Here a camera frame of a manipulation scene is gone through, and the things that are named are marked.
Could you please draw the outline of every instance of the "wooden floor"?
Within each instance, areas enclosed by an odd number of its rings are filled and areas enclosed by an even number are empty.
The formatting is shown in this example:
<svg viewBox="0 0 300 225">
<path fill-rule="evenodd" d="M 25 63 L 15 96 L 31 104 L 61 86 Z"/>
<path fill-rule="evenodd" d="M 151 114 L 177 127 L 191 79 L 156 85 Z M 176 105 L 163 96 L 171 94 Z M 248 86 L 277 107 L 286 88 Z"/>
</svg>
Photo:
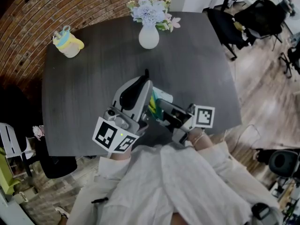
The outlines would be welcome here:
<svg viewBox="0 0 300 225">
<path fill-rule="evenodd" d="M 236 51 L 238 58 L 231 62 L 228 56 L 232 77 L 240 100 L 243 124 L 214 135 L 215 143 L 224 138 L 233 156 L 265 186 L 275 179 L 266 166 L 252 160 L 254 148 L 273 148 L 299 144 L 299 116 L 296 112 L 293 92 L 300 90 L 300 75 L 293 71 L 293 78 L 287 79 L 283 74 L 284 67 L 278 61 L 281 52 L 288 48 L 289 31 L 284 28 L 283 44 L 277 42 L 272 51 L 273 42 L 267 38 L 257 40 L 252 47 Z M 75 197 L 97 169 L 98 158 L 88 160 L 80 158 L 78 169 L 72 174 L 49 180 L 42 172 L 39 163 L 35 164 L 35 174 L 19 186 L 25 189 L 28 184 L 34 185 L 39 193 L 36 198 L 23 207 L 38 225 L 55 225 L 60 217 L 54 207 L 62 206 L 71 211 Z"/>
</svg>

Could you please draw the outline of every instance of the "cable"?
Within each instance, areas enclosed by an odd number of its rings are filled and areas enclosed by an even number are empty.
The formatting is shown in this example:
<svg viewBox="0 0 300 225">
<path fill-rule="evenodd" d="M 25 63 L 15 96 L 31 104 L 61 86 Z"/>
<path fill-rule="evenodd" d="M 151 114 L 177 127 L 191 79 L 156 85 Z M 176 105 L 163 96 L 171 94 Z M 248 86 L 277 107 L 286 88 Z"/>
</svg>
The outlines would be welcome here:
<svg viewBox="0 0 300 225">
<path fill-rule="evenodd" d="M 247 128 L 250 127 L 250 126 L 253 126 L 254 129 L 257 131 L 257 133 L 258 133 L 258 135 L 259 135 L 259 138 L 256 139 L 256 140 L 254 141 L 254 143 L 251 144 L 250 148 L 252 148 L 253 145 L 254 145 L 258 140 L 260 140 L 260 139 L 262 138 L 262 136 L 261 136 L 260 132 L 258 131 L 258 129 L 256 128 L 256 126 L 255 126 L 254 124 L 249 124 L 249 125 L 245 128 L 245 130 L 239 135 L 239 138 L 238 138 L 238 140 L 237 140 L 237 142 L 236 142 L 236 144 L 235 144 L 233 150 L 230 152 L 231 154 L 236 150 L 236 148 L 237 148 L 237 146 L 238 146 L 238 144 L 239 144 L 240 138 L 242 137 L 242 135 L 244 134 L 244 132 L 247 130 Z"/>
</svg>

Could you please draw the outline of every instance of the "flower bouquet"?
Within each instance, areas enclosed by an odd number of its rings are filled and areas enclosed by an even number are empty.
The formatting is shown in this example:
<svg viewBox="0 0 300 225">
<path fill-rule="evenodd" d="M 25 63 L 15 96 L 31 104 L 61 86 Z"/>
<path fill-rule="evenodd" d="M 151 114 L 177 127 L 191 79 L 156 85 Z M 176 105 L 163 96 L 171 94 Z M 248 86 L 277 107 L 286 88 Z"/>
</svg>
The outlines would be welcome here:
<svg viewBox="0 0 300 225">
<path fill-rule="evenodd" d="M 170 30 L 179 28 L 180 18 L 174 17 L 168 13 L 171 0 L 139 0 L 130 1 L 127 7 L 130 9 L 133 20 L 142 23 L 143 28 L 139 35 L 139 41 L 142 47 L 151 49 L 157 46 L 159 42 L 159 30 Z"/>
</svg>

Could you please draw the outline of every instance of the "green object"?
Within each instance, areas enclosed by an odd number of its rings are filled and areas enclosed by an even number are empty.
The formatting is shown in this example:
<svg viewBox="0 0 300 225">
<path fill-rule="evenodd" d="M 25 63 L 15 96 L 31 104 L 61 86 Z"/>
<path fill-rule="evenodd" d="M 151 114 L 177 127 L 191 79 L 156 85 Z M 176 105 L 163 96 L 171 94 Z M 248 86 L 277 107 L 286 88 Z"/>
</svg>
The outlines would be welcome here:
<svg viewBox="0 0 300 225">
<path fill-rule="evenodd" d="M 6 161 L 4 150 L 0 148 L 0 185 L 5 194 L 11 195 L 14 192 L 14 185 L 20 183 L 14 179 Z"/>
</svg>

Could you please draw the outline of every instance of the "dark gray table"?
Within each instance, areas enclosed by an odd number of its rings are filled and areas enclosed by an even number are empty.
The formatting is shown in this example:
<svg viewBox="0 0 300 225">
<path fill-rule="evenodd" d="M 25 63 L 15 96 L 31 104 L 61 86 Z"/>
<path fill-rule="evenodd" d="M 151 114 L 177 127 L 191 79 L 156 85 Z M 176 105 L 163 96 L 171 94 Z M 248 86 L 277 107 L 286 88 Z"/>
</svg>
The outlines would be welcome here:
<svg viewBox="0 0 300 225">
<path fill-rule="evenodd" d="M 214 127 L 220 133 L 241 123 L 240 107 L 223 48 L 207 16 L 173 13 L 181 28 L 160 31 L 156 48 L 138 42 L 142 28 L 131 17 L 101 22 L 75 32 L 85 48 L 67 58 L 50 44 L 43 78 L 43 119 L 51 156 L 105 154 L 92 141 L 99 116 L 116 90 L 147 68 L 153 85 L 172 94 L 174 103 L 216 108 Z M 166 129 L 155 126 L 137 143 L 163 143 Z"/>
</svg>

